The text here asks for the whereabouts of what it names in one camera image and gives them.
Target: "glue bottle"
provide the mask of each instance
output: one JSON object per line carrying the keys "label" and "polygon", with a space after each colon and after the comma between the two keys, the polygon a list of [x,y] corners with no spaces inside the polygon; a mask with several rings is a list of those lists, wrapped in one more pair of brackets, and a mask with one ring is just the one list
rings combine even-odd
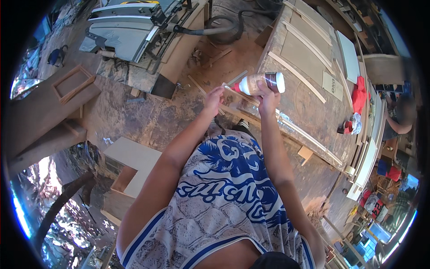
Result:
{"label": "glue bottle", "polygon": [[231,89],[247,95],[264,95],[264,92],[258,88],[258,80],[261,80],[275,93],[285,92],[284,75],[281,72],[260,73],[244,77],[241,82],[235,83]]}

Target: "vacuum hose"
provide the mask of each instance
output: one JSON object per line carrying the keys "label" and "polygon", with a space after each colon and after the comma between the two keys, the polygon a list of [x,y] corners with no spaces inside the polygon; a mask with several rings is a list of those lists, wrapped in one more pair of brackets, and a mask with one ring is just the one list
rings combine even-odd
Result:
{"label": "vacuum hose", "polygon": [[223,28],[211,28],[211,29],[200,29],[200,30],[190,30],[184,27],[181,27],[177,24],[169,23],[166,27],[166,31],[173,32],[173,33],[184,33],[189,35],[211,35],[211,34],[219,34],[228,32],[230,30],[233,30],[237,26],[237,22],[230,19],[229,21],[232,22],[232,25],[229,27],[223,27]]}
{"label": "vacuum hose", "polygon": [[[208,38],[213,41],[214,43],[220,44],[220,45],[227,45],[231,44],[236,40],[239,40],[243,33],[243,18],[242,13],[243,12],[255,12],[258,14],[271,14],[273,13],[272,10],[265,11],[265,10],[258,10],[258,9],[244,9],[240,10],[238,12],[239,16],[239,23],[237,23],[233,18],[225,16],[225,15],[218,15],[213,18],[210,18],[206,24],[207,29],[200,29],[200,30],[190,30],[184,27],[181,27],[177,24],[169,23],[166,27],[166,31],[173,32],[173,33],[184,33],[184,34],[190,34],[190,35],[207,35]],[[218,19],[226,19],[231,22],[231,25],[229,27],[222,27],[222,28],[212,28],[212,23],[215,20]],[[237,30],[237,33],[235,33],[233,36],[229,38],[220,38],[214,36],[214,34],[220,34],[225,33],[230,30],[235,29],[239,25],[239,28]]]}

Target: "bottle label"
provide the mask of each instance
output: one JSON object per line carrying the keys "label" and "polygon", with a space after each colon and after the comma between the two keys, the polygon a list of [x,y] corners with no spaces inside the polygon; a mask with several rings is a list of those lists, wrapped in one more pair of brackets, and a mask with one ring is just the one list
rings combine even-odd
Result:
{"label": "bottle label", "polygon": [[276,72],[254,74],[247,77],[247,85],[250,95],[264,95],[264,92],[258,88],[257,81],[261,80],[271,91],[278,93],[276,84]]}

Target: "red bottle tip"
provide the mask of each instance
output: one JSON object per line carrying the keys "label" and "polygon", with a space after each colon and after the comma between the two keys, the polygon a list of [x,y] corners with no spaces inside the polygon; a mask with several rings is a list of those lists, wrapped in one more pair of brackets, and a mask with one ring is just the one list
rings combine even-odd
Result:
{"label": "red bottle tip", "polygon": [[231,87],[232,90],[237,91],[238,93],[241,92],[240,88],[239,88],[239,83],[235,83],[233,87]]}

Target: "sawdust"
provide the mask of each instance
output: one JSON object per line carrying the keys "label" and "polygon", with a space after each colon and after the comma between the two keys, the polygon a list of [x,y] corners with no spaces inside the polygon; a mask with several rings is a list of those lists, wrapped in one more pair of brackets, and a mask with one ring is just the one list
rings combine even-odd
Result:
{"label": "sawdust", "polygon": [[327,214],[329,208],[321,208],[321,205],[326,200],[325,196],[320,196],[312,199],[304,209],[310,222],[316,227],[322,227],[321,219]]}

